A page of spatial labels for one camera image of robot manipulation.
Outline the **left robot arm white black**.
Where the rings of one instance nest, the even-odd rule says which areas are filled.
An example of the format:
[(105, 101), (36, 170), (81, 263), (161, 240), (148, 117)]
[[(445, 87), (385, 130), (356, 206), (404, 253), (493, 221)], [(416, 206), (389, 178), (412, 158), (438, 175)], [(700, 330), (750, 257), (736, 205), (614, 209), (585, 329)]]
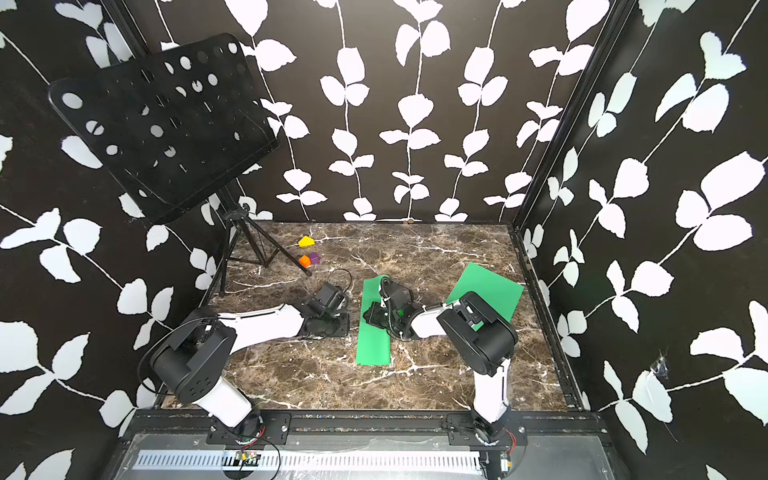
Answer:
[(153, 345), (137, 371), (160, 380), (179, 402), (207, 411), (217, 430), (247, 443), (261, 434), (263, 421), (249, 397), (224, 378), (230, 357), (272, 340), (344, 337), (349, 326), (346, 308), (314, 300), (242, 313), (202, 307)]

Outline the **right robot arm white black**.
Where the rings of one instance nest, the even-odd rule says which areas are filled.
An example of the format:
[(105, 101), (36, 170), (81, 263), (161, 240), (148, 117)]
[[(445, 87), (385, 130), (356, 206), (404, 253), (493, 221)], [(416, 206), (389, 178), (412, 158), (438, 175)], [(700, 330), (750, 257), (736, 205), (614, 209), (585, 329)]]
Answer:
[(478, 293), (469, 291), (449, 303), (422, 305), (405, 286), (385, 277), (380, 299), (362, 313), (364, 322), (394, 340), (445, 336), (474, 372), (473, 428), (484, 443), (506, 429), (510, 406), (508, 370), (518, 334)]

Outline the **green rectangular paper sheet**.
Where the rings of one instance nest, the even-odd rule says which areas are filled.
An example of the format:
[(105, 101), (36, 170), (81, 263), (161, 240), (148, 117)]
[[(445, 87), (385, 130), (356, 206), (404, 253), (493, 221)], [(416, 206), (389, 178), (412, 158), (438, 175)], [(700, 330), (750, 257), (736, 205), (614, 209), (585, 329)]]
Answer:
[(385, 330), (369, 325), (363, 314), (381, 302), (379, 287), (384, 275), (363, 282), (360, 325), (357, 340), (356, 364), (361, 366), (387, 366), (391, 362), (390, 337)]

